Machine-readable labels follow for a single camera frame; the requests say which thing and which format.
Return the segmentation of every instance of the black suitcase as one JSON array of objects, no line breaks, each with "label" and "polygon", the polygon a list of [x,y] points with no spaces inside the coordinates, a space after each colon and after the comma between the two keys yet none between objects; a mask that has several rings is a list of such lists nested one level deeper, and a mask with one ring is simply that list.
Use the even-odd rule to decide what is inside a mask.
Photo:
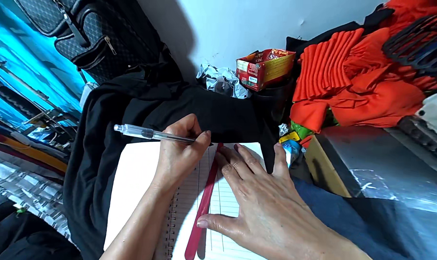
[{"label": "black suitcase", "polygon": [[99,84],[141,64],[175,63],[136,0],[15,2],[39,32],[57,37],[62,56]]}]

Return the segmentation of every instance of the cardboard box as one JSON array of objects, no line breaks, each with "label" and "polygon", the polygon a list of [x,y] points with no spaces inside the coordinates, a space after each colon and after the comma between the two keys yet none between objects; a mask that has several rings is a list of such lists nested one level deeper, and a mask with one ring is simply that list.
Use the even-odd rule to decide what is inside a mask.
[{"label": "cardboard box", "polygon": [[290,76],[295,52],[267,49],[236,60],[236,76],[241,85],[255,91]]}]

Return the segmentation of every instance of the pile of clothes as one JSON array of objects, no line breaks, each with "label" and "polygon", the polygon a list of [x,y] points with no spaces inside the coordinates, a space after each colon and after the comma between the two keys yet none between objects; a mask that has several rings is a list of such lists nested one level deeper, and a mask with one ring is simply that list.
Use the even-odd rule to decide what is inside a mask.
[{"label": "pile of clothes", "polygon": [[375,31],[335,32],[304,48],[292,121],[319,133],[330,108],[342,126],[392,127],[422,107],[424,91],[437,89],[434,78],[416,77],[411,66],[391,61],[381,50],[416,19],[437,14],[437,0],[392,0],[383,9],[395,11]]}]

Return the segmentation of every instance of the spiral binding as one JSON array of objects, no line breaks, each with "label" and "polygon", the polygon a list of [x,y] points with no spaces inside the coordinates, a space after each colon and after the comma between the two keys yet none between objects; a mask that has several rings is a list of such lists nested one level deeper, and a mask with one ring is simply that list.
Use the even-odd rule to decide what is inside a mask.
[{"label": "spiral binding", "polygon": [[175,221],[177,220],[177,201],[178,201],[178,192],[174,194],[174,197],[172,198],[172,202],[170,203],[169,207],[169,216],[167,218],[167,232],[166,232],[166,238],[165,238],[165,248],[167,249],[166,253],[166,260],[172,259],[172,253],[174,252],[174,245],[175,245]]}]

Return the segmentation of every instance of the clear ballpoint pen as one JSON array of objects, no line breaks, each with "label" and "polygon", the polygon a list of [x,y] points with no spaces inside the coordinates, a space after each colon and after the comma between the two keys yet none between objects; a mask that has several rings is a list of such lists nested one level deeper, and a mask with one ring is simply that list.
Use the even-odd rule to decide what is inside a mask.
[{"label": "clear ballpoint pen", "polygon": [[123,125],[115,124],[114,130],[119,131],[126,136],[139,137],[144,139],[169,140],[169,141],[178,141],[184,143],[193,143],[195,141],[194,138],[178,137],[173,134],[158,132],[153,129],[131,125],[131,124],[123,124]]}]

